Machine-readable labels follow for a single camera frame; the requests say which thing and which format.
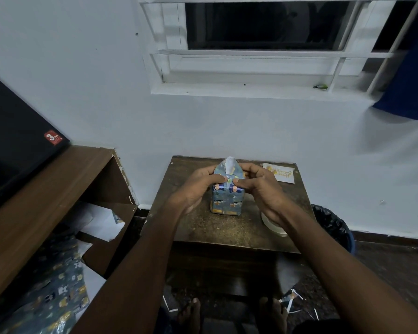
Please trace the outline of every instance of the hand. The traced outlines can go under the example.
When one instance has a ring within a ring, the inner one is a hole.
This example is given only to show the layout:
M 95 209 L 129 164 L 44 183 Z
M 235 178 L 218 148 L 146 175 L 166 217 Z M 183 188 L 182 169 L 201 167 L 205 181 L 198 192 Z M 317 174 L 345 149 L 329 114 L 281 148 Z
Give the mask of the hand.
M 225 183 L 228 179 L 221 174 L 213 174 L 217 165 L 195 170 L 182 187 L 171 198 L 184 204 L 184 214 L 192 211 L 200 202 L 207 188 L 212 184 Z
M 246 179 L 234 179 L 234 184 L 251 193 L 260 211 L 269 220 L 281 225 L 279 209 L 282 209 L 282 205 L 289 201 L 289 198 L 283 193 L 273 173 L 252 163 L 240 163 L 240 166 L 246 174 Z

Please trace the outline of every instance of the left hand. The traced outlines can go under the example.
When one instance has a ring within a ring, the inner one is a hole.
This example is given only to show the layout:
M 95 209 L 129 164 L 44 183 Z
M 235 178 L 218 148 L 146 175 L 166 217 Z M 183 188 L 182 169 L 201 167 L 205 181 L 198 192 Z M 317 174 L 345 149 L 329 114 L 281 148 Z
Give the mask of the left hand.
M 210 185 L 227 181 L 227 178 L 221 174 L 213 174 L 216 167 L 217 165 L 212 165 L 195 170 L 183 186 L 172 194 L 170 200 L 184 204 L 184 214 L 188 214 L 201 202 L 203 194 Z

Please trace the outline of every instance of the gift box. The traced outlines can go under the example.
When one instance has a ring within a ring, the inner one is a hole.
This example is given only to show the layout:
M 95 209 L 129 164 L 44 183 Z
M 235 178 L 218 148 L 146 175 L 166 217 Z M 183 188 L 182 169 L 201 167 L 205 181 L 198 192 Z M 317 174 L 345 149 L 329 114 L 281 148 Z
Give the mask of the gift box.
M 212 185 L 210 211 L 222 215 L 240 215 L 245 190 L 234 185 L 234 178 L 244 179 L 245 175 L 234 157 L 228 157 L 217 165 L 214 174 L 228 178 L 223 184 Z

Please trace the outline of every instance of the dark floor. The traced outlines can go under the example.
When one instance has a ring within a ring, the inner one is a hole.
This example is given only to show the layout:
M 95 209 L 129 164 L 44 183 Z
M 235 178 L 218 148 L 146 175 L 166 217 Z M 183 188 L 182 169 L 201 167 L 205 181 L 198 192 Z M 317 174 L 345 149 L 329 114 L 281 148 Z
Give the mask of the dark floor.
M 145 216 L 145 212 L 135 214 L 115 255 L 113 268 L 138 240 Z M 418 247 L 357 241 L 356 257 L 418 309 Z M 304 299 L 296 298 L 292 305 L 291 311 L 301 311 L 289 315 L 289 332 L 294 326 L 311 319 L 311 316 L 315 317 L 314 309 L 319 319 L 339 317 L 315 275 L 307 275 L 294 289 Z M 172 289 L 172 295 L 180 306 L 198 297 L 201 301 L 201 312 L 207 319 L 255 323 L 246 298 L 194 289 Z

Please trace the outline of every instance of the white wall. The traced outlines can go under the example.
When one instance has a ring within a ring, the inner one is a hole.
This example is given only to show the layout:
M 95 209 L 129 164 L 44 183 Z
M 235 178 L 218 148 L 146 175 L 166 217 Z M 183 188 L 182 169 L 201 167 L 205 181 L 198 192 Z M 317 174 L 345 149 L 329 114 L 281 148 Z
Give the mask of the white wall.
M 151 95 L 135 13 L 0 0 L 0 79 L 73 141 L 116 147 L 139 203 L 174 154 L 289 161 L 352 229 L 418 237 L 418 122 L 362 102 Z

